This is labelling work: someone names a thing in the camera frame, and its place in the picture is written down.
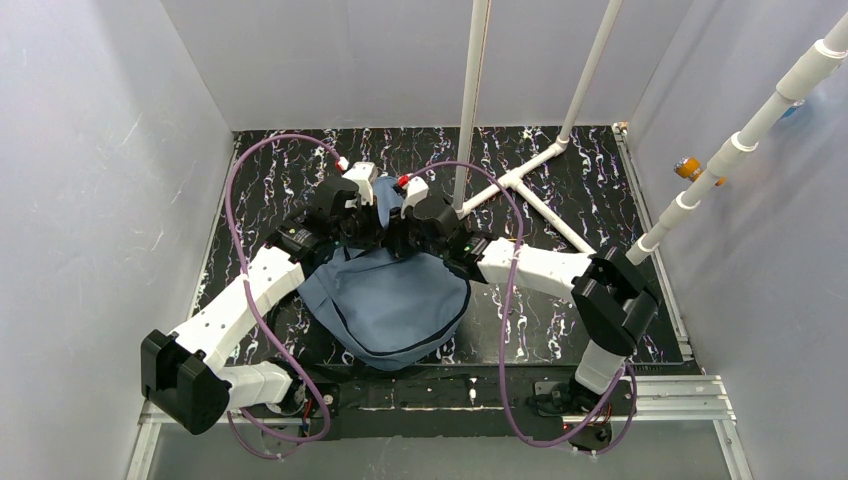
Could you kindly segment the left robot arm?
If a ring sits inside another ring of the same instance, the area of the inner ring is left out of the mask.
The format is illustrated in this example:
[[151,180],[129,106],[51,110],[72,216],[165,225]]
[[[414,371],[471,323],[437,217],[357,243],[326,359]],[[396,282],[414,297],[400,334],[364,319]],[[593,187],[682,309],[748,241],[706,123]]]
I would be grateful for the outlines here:
[[337,248],[377,239],[377,181],[353,170],[319,183],[206,307],[169,333],[152,330],[140,346],[142,395],[193,435],[231,410],[283,401],[294,383],[287,369],[269,361],[229,367],[227,359]]

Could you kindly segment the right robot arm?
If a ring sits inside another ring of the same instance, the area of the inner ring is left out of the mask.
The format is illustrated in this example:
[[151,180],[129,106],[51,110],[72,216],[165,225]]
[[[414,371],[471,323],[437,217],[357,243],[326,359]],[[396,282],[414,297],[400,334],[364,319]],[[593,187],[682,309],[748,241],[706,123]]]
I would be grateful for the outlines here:
[[392,208],[384,245],[401,258],[429,254],[464,280],[512,283],[571,302],[590,338],[573,383],[595,395],[613,383],[662,304],[661,294],[614,246],[565,253],[498,238],[467,227],[437,196]]

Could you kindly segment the blue student backpack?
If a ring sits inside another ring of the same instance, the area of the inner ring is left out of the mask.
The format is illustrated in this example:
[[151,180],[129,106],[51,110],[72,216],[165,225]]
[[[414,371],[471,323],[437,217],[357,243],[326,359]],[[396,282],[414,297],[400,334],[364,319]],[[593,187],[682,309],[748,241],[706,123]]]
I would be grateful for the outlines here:
[[[374,182],[380,223],[403,197],[393,177]],[[357,249],[330,245],[303,264],[298,295],[309,312],[355,358],[396,371],[427,357],[455,333],[471,286],[435,257],[396,258],[378,245]]]

